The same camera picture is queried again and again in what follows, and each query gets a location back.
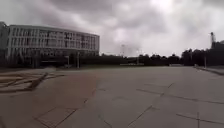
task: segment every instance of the cloud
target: cloud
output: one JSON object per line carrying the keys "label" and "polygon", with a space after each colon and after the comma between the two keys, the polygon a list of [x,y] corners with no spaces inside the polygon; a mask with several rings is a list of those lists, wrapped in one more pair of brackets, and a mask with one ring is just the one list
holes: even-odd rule
{"label": "cloud", "polygon": [[171,55],[209,48],[224,34],[222,0],[2,0],[7,24],[54,26],[101,36],[101,53]]}

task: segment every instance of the gray cloud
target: gray cloud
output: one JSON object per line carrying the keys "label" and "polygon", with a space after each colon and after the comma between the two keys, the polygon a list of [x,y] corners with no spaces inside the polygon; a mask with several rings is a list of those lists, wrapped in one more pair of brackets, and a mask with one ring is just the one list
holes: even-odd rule
{"label": "gray cloud", "polygon": [[8,24],[55,26],[101,36],[101,52],[180,54],[208,48],[210,31],[224,34],[222,0],[3,0]]}

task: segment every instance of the street lamp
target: street lamp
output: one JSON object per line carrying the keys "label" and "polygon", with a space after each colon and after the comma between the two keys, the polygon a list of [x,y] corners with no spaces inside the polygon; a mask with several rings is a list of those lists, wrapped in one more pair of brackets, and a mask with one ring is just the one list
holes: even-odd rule
{"label": "street lamp", "polygon": [[77,53],[77,68],[79,68],[79,52]]}

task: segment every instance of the modern building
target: modern building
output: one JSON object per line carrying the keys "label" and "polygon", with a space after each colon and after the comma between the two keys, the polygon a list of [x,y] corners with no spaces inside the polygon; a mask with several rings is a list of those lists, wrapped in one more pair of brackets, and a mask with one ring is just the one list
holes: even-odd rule
{"label": "modern building", "polygon": [[211,32],[211,49],[224,50],[224,40],[216,41],[215,34]]}
{"label": "modern building", "polygon": [[94,56],[99,54],[100,37],[78,31],[0,22],[0,50],[7,60],[40,60],[41,57]]}

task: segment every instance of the wet pavement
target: wet pavement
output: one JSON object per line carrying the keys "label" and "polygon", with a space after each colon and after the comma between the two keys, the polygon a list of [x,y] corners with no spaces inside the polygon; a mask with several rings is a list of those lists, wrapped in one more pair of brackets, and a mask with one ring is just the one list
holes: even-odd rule
{"label": "wet pavement", "polygon": [[[13,105],[21,108],[21,101],[29,101],[26,110],[35,108],[30,110],[33,113],[22,115],[25,112],[14,110],[9,116],[0,107],[1,121],[7,128],[224,127],[223,76],[190,67],[55,73],[65,76],[45,80],[32,94],[14,94],[20,100],[14,100]],[[35,101],[35,105],[42,109],[33,106],[32,98],[24,100],[31,95],[38,97],[34,98],[39,102]],[[6,107],[12,102],[5,97],[8,96],[0,95],[1,104]],[[13,121],[19,125],[10,125]]]}

